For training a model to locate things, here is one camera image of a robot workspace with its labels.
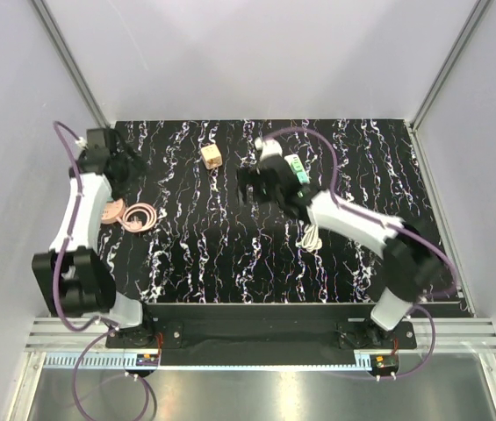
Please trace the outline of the light teal charger cube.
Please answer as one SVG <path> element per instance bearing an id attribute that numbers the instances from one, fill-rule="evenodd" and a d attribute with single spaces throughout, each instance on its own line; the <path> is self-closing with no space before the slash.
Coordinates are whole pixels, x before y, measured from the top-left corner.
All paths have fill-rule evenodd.
<path id="1" fill-rule="evenodd" d="M 307 176 L 306 172 L 297 172 L 296 176 L 298 178 L 298 181 L 301 184 L 307 184 L 310 182 L 309 177 Z"/>

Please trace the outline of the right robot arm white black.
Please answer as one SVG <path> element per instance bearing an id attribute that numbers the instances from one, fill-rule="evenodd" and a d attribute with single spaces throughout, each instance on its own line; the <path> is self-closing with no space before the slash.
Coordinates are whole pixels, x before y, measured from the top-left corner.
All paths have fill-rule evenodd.
<path id="1" fill-rule="evenodd" d="M 315 182 L 303 179 L 280 155 L 237 170 L 240 202 L 248 191 L 258 203 L 273 203 L 290 218 L 339 234 L 367 247 L 383 262 L 385 286 L 370 312 L 365 337 L 388 346 L 396 326 L 442 269 L 440 251 L 402 219 L 348 203 Z"/>

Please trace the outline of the green usb charger plug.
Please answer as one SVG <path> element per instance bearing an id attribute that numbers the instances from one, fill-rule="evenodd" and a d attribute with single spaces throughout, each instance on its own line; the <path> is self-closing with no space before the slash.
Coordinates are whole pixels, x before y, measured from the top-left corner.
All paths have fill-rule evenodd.
<path id="1" fill-rule="evenodd" d="M 300 161 L 292 161 L 291 162 L 291 168 L 295 172 L 303 172 L 304 171 L 304 167 L 302 166 Z"/>

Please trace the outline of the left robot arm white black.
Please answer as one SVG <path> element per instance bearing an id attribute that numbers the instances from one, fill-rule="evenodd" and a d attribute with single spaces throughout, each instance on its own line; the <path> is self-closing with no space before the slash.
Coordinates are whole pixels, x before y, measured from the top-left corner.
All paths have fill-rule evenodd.
<path id="1" fill-rule="evenodd" d="M 125 196 L 143 174 L 142 161 L 113 128 L 89 129 L 68 158 L 69 199 L 58 233 L 32 271 L 51 315 L 72 332 L 105 324 L 138 347 L 149 346 L 156 326 L 145 306 L 120 292 L 102 262 L 97 241 L 104 208 Z"/>

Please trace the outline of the beige cube socket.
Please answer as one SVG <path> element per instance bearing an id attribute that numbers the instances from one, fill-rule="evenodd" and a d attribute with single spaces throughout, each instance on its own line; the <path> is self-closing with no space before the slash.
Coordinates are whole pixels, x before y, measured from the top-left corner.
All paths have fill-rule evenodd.
<path id="1" fill-rule="evenodd" d="M 213 170 L 222 165 L 222 155 L 216 145 L 203 146 L 200 153 L 207 170 Z"/>

